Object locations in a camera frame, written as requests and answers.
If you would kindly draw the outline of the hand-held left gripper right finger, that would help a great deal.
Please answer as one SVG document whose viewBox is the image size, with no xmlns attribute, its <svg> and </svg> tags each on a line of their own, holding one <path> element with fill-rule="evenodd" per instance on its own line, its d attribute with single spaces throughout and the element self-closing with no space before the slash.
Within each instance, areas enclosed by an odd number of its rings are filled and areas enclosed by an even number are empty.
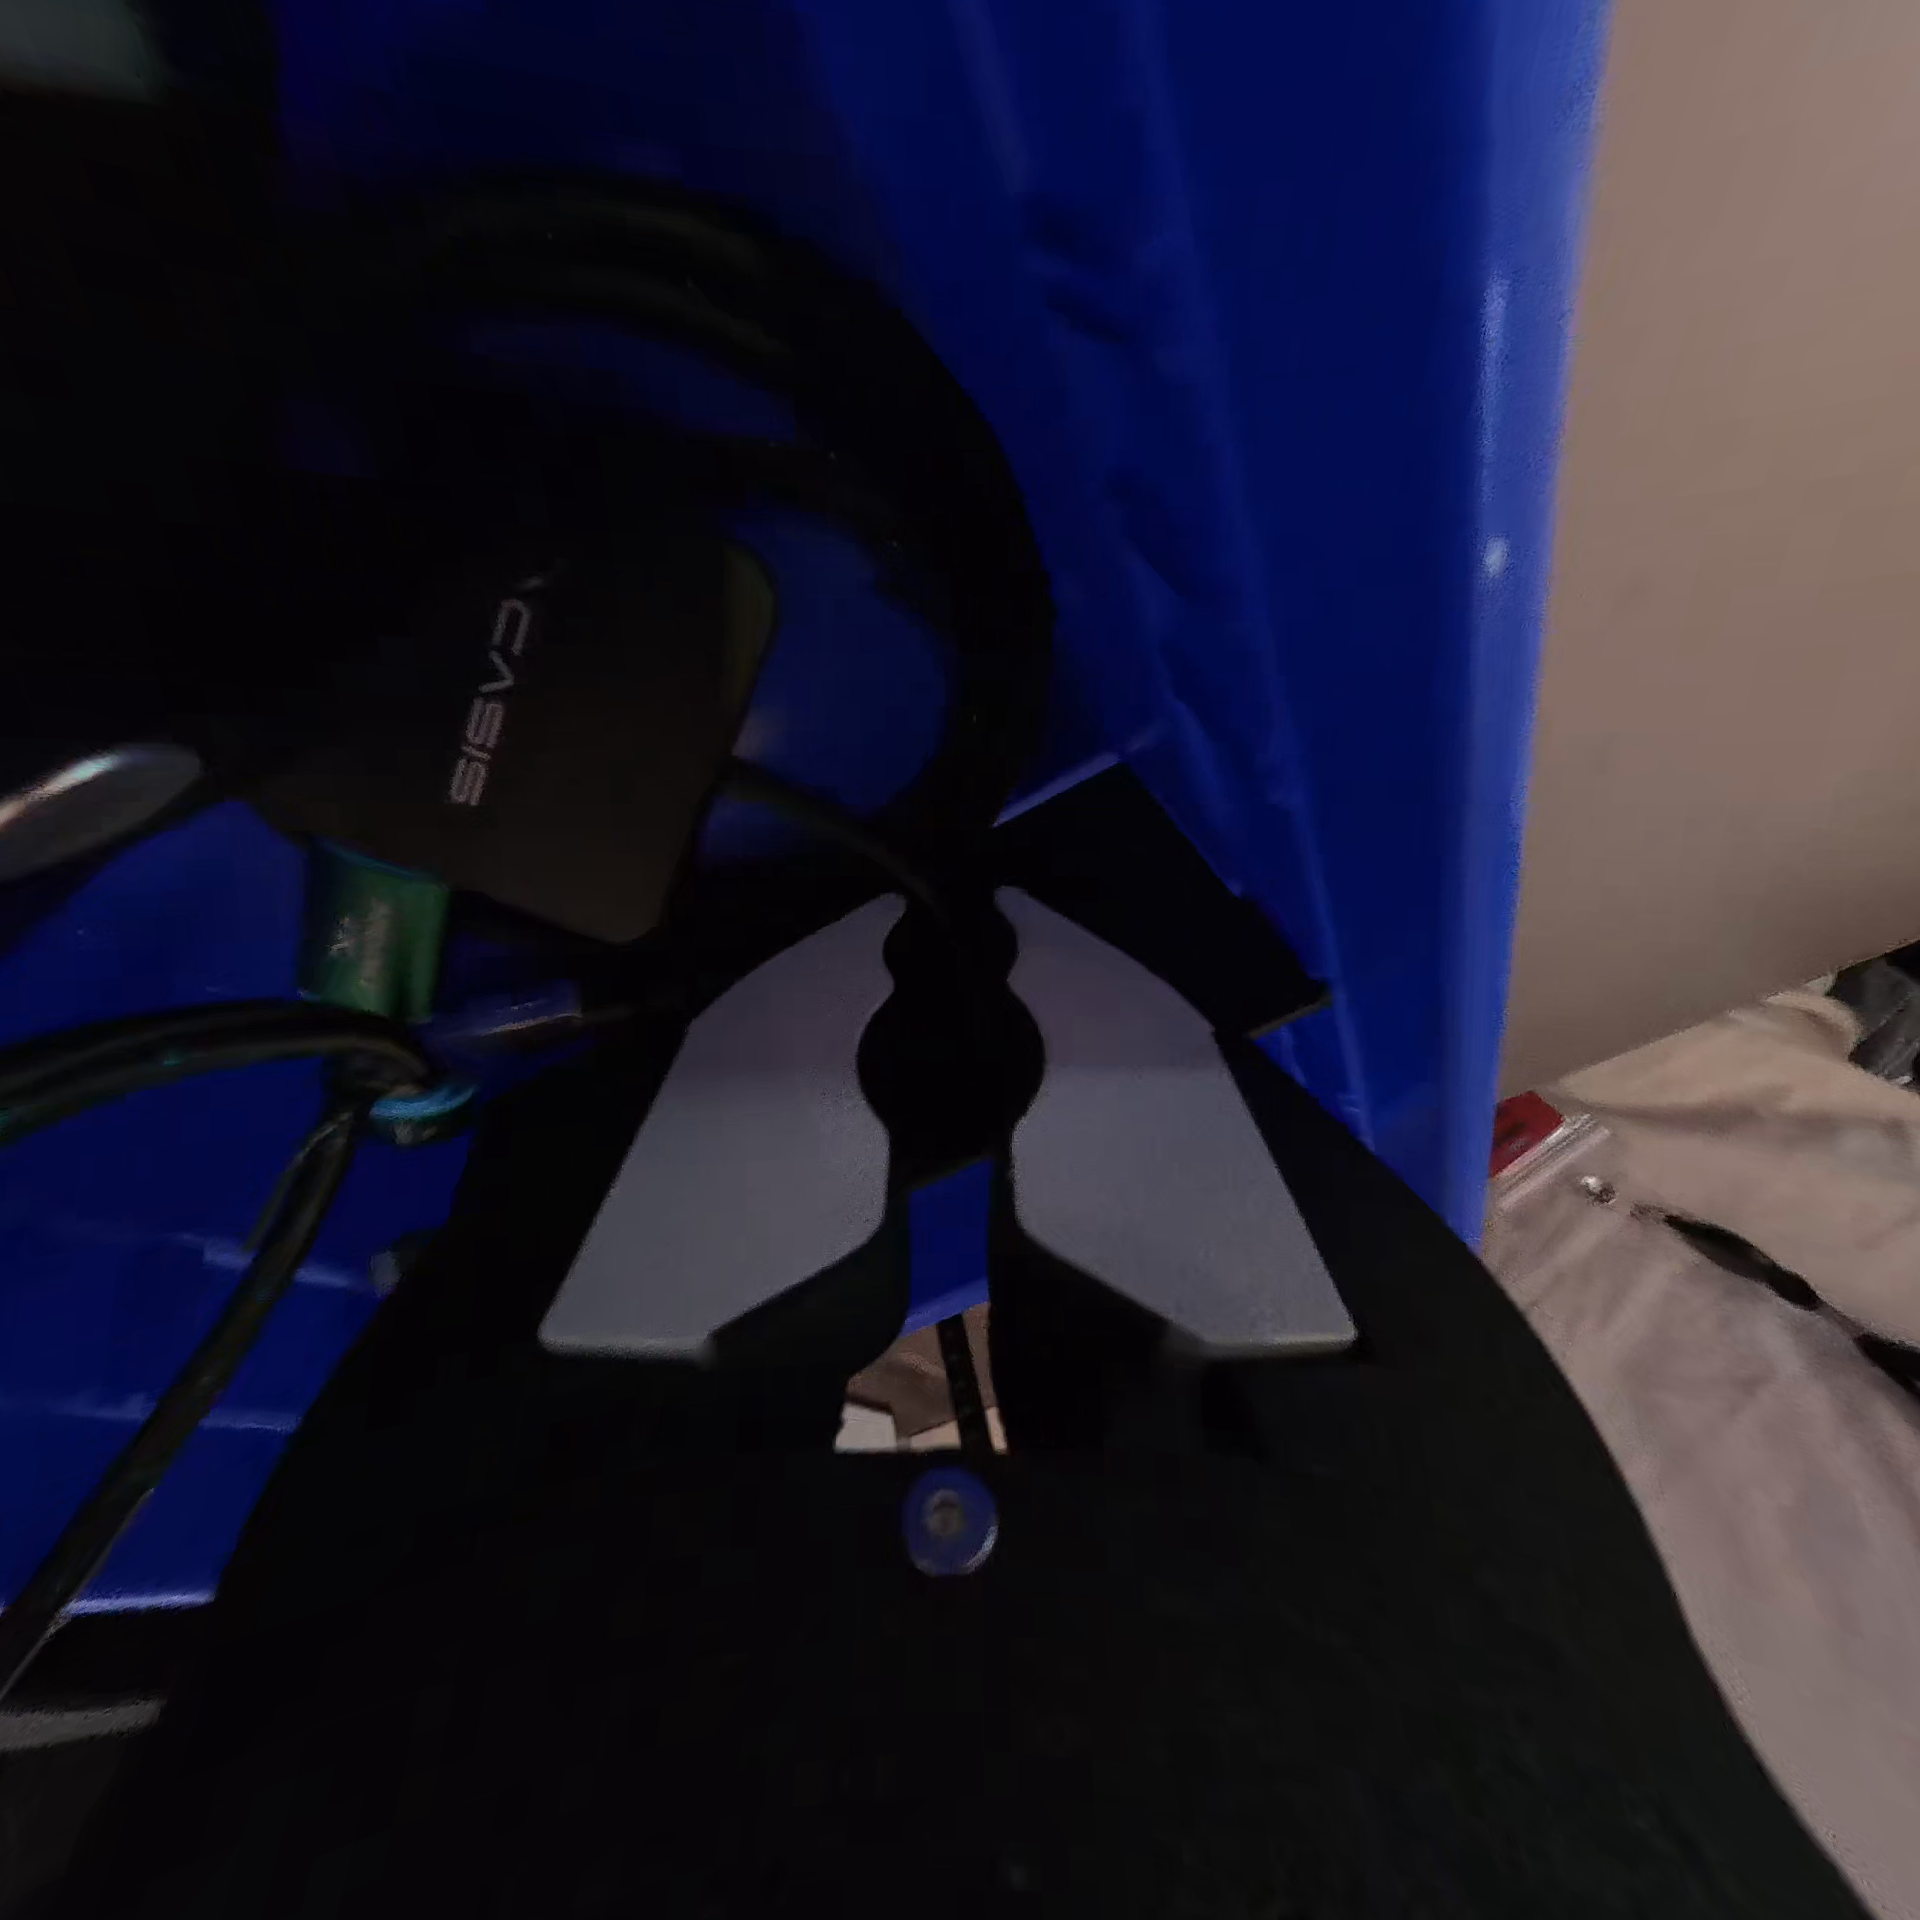
<svg viewBox="0 0 1920 1920">
<path fill-rule="evenodd" d="M 1216 1026 L 1019 886 L 994 904 L 1038 1036 L 992 1201 L 990 1357 L 1010 1413 L 1118 1413 L 1216 1366 L 1358 1355 Z"/>
</svg>

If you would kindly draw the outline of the black braided cable green plug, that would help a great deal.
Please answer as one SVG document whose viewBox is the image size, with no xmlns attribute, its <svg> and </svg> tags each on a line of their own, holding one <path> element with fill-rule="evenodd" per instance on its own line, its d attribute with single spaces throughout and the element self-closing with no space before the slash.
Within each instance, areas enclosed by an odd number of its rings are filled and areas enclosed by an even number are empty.
<svg viewBox="0 0 1920 1920">
<path fill-rule="evenodd" d="M 98 1021 L 4 1050 L 4 1149 L 141 1092 L 320 1062 L 318 1118 L 280 1173 L 249 1255 L 208 1333 L 4 1607 L 10 1696 L 220 1402 L 314 1250 L 384 1107 L 427 1116 L 468 1100 L 422 1041 L 452 893 L 344 850 L 308 858 L 293 1001 L 238 1001 Z"/>
</svg>

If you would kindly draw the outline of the blue plastic bin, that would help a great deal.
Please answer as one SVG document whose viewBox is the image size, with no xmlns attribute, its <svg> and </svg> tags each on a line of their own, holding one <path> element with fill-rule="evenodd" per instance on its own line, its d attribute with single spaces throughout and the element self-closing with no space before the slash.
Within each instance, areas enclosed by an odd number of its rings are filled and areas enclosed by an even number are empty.
<svg viewBox="0 0 1920 1920">
<path fill-rule="evenodd" d="M 1606 4 L 4 4 L 4 1050 L 293 1001 L 265 784 L 425 578 L 697 520 L 776 633 L 662 920 L 449 890 L 422 1043 L 290 1290 L 59 1620 L 196 1614 L 477 1140 L 881 896 L 851 1293 L 994 1303 L 1039 1038 L 998 823 L 1130 771 L 1327 1003 L 1216 1031 L 1480 1239 Z M 241 1278 L 323 1064 L 4 1149 L 4 1608 Z"/>
</svg>

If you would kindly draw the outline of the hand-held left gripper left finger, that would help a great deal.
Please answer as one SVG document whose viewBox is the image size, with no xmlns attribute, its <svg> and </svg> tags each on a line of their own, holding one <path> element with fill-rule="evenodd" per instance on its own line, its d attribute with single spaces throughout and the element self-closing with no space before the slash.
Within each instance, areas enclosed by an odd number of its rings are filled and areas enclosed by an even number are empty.
<svg viewBox="0 0 1920 1920">
<path fill-rule="evenodd" d="M 884 895 L 723 989 L 669 1069 L 539 1323 L 556 1357 L 691 1362 L 864 1248 L 889 1137 L 858 1074 L 893 992 Z"/>
</svg>

